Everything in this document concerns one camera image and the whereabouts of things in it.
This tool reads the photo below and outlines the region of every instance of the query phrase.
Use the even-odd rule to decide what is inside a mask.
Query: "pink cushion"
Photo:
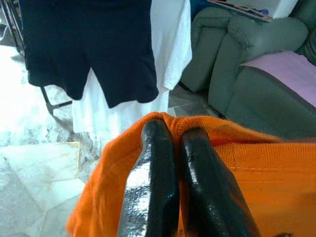
[[[316,108],[316,67],[303,55],[292,51],[266,54],[242,66],[269,73]]]

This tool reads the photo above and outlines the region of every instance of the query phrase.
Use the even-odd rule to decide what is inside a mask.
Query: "tiled floor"
[[[73,133],[71,106],[52,117],[13,47],[0,46],[0,77],[0,237],[67,236],[67,217],[109,139]],[[52,104],[69,100],[56,86],[46,90]],[[173,116],[216,116],[207,92],[179,86],[169,107]]]

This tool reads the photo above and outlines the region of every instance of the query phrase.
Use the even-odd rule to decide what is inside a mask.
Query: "green armchair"
[[[192,25],[193,60],[181,82],[193,92],[209,87],[208,103],[241,125],[287,139],[316,137],[314,107],[271,75],[241,66],[263,54],[297,51],[308,34],[292,17],[263,23],[205,8]]]

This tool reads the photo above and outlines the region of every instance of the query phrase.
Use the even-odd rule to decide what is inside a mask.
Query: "orange cloth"
[[[174,118],[151,113],[108,143],[66,228],[75,237],[117,234],[127,176],[141,152],[141,132],[152,119],[165,121],[179,150],[181,135],[203,127],[235,175],[262,236],[311,236],[316,220],[316,143],[282,143],[273,136],[213,117]],[[182,195],[180,180],[180,199]],[[184,236],[181,201],[178,236]]]

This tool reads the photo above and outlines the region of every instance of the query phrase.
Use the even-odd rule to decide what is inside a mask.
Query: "black shorts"
[[[20,0],[29,82],[82,97],[93,68],[109,107],[158,95],[151,0]]]

